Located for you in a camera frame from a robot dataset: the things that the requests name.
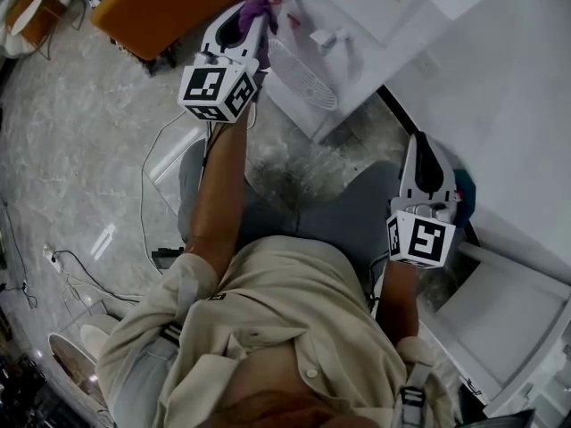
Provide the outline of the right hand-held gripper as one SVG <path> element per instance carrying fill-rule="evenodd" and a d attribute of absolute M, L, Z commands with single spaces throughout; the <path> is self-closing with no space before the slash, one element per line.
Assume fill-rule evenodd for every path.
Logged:
<path fill-rule="evenodd" d="M 458 202 L 451 164 L 432 138 L 415 133 L 386 220 L 389 260 L 418 268 L 443 267 L 456 230 Z"/>

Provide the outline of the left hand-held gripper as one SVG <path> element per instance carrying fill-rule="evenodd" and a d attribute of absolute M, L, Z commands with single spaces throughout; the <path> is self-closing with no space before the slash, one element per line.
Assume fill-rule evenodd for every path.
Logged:
<path fill-rule="evenodd" d="M 260 68 L 258 52 L 268 16 L 254 17 L 242 32 L 239 18 L 244 6 L 235 4 L 211 23 L 193 63 L 184 68 L 178 105 L 198 120 L 235 123 L 258 90 L 254 74 Z"/>

